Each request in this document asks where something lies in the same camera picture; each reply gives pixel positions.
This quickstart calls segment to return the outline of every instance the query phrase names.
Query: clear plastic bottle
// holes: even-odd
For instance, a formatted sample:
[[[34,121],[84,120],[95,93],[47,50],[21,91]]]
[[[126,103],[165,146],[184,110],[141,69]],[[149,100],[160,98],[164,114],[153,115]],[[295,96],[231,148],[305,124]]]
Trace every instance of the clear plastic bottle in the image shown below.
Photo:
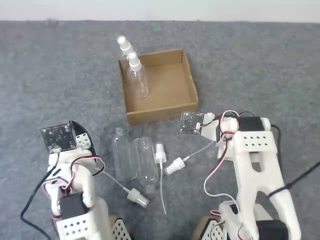
[[[115,178],[120,182],[135,179],[137,177],[137,164],[132,155],[131,139],[121,127],[115,128],[112,151]]]
[[[140,137],[133,141],[133,146],[138,164],[138,180],[145,192],[152,194],[159,179],[153,143],[149,137]]]
[[[145,67],[141,64],[137,53],[129,53],[127,71],[129,92],[134,98],[143,99],[149,95],[149,84]]]

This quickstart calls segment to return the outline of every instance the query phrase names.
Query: red and white wire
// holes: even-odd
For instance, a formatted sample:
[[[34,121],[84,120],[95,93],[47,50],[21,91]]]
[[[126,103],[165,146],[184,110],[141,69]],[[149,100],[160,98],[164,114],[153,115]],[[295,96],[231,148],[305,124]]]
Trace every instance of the red and white wire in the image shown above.
[[[47,191],[46,184],[52,183],[52,182],[54,182],[54,181],[62,181],[63,183],[66,184],[66,186],[68,186],[68,181],[65,180],[64,178],[60,177],[60,176],[57,176],[57,177],[54,177],[54,178],[50,178],[50,179],[45,180],[45,181],[43,182],[43,184],[42,184],[42,187],[43,187],[43,190],[44,190],[44,192],[45,192],[45,194],[46,194],[46,196],[47,196],[48,198],[50,198],[50,195],[49,195],[49,193],[48,193],[48,191]],[[61,188],[62,188],[63,190],[66,190],[66,189],[67,189],[66,186],[65,186],[65,187],[61,186]]]
[[[221,158],[219,159],[217,165],[213,168],[213,170],[210,172],[210,174],[206,177],[204,183],[203,183],[203,189],[204,189],[204,192],[205,194],[207,194],[208,196],[210,197],[221,197],[221,196],[226,196],[230,199],[232,199],[232,201],[234,202],[234,204],[236,205],[237,209],[238,209],[238,212],[240,212],[240,209],[239,209],[239,205],[237,203],[237,201],[229,194],[227,193],[219,193],[219,194],[211,194],[207,191],[207,181],[213,176],[213,174],[215,174],[215,172],[220,168],[220,166],[222,165],[222,163],[224,162],[225,158],[226,158],[226,153],[227,153],[227,149],[228,149],[228,142],[230,141],[231,139],[227,139],[226,142],[225,142],[225,149],[223,151],[223,154],[221,156]]]
[[[221,129],[221,123],[222,121],[224,120],[224,117],[225,117],[225,114],[226,113],[233,113],[235,114],[237,117],[240,117],[239,113],[237,113],[236,111],[234,110],[227,110],[227,111],[224,111],[221,116],[219,117],[219,128],[220,128],[220,131],[222,132],[222,129]]]
[[[211,211],[210,211],[210,214],[211,214],[212,216],[221,217],[220,212],[217,211],[217,210],[211,210]]]
[[[100,162],[102,163],[102,168],[100,170],[98,170],[97,172],[95,172],[94,174],[92,174],[92,176],[97,176],[99,174],[101,174],[105,168],[106,168],[106,164],[105,162],[102,160],[102,158],[98,155],[92,155],[92,156],[81,156],[76,158],[75,160],[73,160],[70,164],[70,171],[71,171],[71,180],[68,182],[67,186],[64,189],[69,189],[75,179],[75,172],[73,171],[73,166],[74,164],[76,164],[78,161],[80,160],[90,160],[90,159],[98,159],[100,160]]]

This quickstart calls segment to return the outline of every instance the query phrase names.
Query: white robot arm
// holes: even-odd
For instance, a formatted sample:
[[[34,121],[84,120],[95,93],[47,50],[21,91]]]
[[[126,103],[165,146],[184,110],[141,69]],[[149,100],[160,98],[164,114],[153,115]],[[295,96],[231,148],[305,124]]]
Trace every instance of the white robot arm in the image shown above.
[[[227,112],[235,113],[235,117],[225,117]],[[277,146],[267,118],[242,117],[232,110],[219,117],[213,113],[185,112],[182,114],[180,132],[202,135],[217,142],[218,159],[233,161],[238,187],[236,203],[224,201],[219,206],[226,239],[227,235],[231,240],[278,239],[276,234],[284,235],[279,239],[301,239],[295,207],[287,189],[269,198],[280,221],[272,220],[264,208],[256,204],[258,192],[268,196],[285,186]],[[260,171],[253,169],[252,163],[259,163]]]
[[[75,139],[76,144],[72,144],[75,149],[49,155],[48,171],[55,166],[57,159],[58,163],[43,183],[51,199],[59,238],[113,240],[108,206],[102,198],[95,197],[92,172],[95,171],[96,160],[100,158],[90,151],[92,146],[87,133],[82,132]]]

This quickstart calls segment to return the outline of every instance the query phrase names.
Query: cardboard box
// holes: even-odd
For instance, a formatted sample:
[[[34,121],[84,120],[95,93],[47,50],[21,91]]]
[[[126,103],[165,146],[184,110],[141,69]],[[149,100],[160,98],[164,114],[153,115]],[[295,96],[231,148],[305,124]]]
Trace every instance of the cardboard box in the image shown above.
[[[198,94],[183,49],[151,52],[139,55],[146,69],[149,95],[132,98],[127,91],[126,59],[119,59],[125,113],[130,124],[165,121],[180,118],[183,111],[195,112]]]

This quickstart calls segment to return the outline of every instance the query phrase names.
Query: spray bottle cap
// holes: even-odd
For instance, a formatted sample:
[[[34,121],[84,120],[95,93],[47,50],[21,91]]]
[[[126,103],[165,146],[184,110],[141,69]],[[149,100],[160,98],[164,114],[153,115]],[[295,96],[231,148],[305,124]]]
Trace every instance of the spray bottle cap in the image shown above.
[[[181,159],[181,157],[178,157],[164,171],[169,176],[170,174],[173,174],[174,172],[183,169],[185,166],[185,162]]]
[[[157,142],[155,144],[155,162],[157,164],[165,163],[167,161],[167,156],[164,148],[163,142]]]
[[[130,52],[128,57],[130,69],[135,72],[139,71],[142,68],[142,64],[140,62],[140,59],[138,58],[137,53],[135,51]]]
[[[116,41],[118,42],[123,55],[129,55],[129,53],[134,51],[131,43],[126,39],[125,36],[118,36]]]
[[[146,208],[150,200],[144,197],[137,189],[132,188],[126,197],[130,201],[139,204],[141,207]]]

